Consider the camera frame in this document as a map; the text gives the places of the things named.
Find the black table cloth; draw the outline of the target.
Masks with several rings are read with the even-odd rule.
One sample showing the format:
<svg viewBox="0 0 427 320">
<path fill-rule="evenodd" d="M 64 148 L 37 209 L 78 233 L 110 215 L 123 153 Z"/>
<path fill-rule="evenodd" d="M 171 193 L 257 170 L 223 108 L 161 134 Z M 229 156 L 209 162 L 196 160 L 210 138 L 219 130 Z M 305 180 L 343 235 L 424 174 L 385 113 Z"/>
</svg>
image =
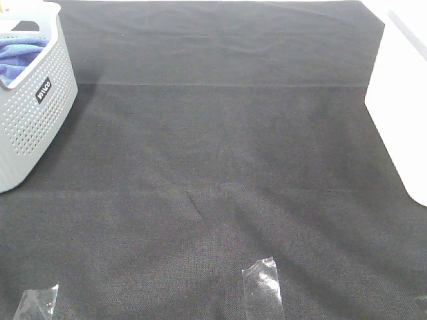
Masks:
<svg viewBox="0 0 427 320">
<path fill-rule="evenodd" d="M 286 319 L 421 319 L 426 208 L 366 110 L 357 1 L 62 1 L 78 95 L 1 195 L 1 318 L 243 319 L 273 257 Z"/>
</svg>

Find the grey perforated plastic basket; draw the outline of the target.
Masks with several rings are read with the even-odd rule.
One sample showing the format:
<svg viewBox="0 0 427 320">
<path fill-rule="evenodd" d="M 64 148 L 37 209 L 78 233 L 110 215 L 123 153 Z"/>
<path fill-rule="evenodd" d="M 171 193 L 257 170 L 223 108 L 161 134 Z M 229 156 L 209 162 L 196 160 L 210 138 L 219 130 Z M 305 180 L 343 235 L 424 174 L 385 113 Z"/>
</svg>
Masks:
<svg viewBox="0 0 427 320">
<path fill-rule="evenodd" d="M 47 46 L 10 84 L 1 81 L 1 192 L 30 174 L 61 128 L 77 96 L 77 83 L 54 2 L 38 2 L 1 20 L 33 22 L 34 31 L 10 30 L 1 39 L 38 37 Z"/>
</svg>

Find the clear tape strip left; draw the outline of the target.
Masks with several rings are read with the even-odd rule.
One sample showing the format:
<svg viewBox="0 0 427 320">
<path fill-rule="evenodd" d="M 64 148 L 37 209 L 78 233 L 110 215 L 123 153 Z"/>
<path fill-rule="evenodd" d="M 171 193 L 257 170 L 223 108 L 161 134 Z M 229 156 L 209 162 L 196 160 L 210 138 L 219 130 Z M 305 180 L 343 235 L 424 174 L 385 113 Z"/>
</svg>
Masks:
<svg viewBox="0 0 427 320">
<path fill-rule="evenodd" d="M 13 320 L 52 320 L 59 285 L 48 289 L 27 289 L 23 292 Z"/>
</svg>

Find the white plastic basket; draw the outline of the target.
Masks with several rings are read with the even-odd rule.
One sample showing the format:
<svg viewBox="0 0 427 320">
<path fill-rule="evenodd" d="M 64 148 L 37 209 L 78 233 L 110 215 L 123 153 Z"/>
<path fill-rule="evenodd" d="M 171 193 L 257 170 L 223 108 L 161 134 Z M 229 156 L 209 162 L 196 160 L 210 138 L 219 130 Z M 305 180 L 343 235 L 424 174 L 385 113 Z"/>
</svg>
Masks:
<svg viewBox="0 0 427 320">
<path fill-rule="evenodd" d="M 425 205 L 425 1 L 391 3 L 365 104 L 406 192 Z"/>
</svg>

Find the blue microfibre towel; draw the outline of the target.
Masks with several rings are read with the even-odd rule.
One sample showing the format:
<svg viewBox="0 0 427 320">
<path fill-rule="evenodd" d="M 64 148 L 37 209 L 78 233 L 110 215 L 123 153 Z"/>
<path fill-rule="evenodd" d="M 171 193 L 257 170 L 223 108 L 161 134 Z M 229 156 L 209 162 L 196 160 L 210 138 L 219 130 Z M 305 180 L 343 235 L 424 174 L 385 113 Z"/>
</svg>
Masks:
<svg viewBox="0 0 427 320">
<path fill-rule="evenodd" d="M 47 46 L 48 40 L 38 37 L 1 39 L 1 81 L 10 85 Z"/>
</svg>

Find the clear tape strip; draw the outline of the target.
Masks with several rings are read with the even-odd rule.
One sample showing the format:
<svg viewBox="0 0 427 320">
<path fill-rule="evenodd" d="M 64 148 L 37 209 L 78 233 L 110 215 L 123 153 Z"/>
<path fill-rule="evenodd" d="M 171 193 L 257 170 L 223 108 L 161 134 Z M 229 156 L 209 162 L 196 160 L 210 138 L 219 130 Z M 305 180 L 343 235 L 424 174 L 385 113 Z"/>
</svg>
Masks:
<svg viewBox="0 0 427 320">
<path fill-rule="evenodd" d="M 246 319 L 284 319 L 280 282 L 273 257 L 242 270 Z"/>
<path fill-rule="evenodd" d="M 13 320 L 52 320 L 59 285 L 48 289 L 27 289 L 23 292 Z"/>
</svg>

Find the clear tape strip centre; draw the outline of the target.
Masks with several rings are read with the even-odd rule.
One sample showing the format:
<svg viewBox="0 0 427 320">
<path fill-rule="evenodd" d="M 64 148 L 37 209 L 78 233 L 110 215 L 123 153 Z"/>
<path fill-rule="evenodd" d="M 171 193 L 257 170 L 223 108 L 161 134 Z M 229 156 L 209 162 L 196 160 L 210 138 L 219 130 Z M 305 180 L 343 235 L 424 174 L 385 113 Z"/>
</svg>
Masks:
<svg viewBox="0 0 427 320">
<path fill-rule="evenodd" d="M 280 282 L 273 257 L 242 270 L 246 319 L 284 319 Z"/>
</svg>

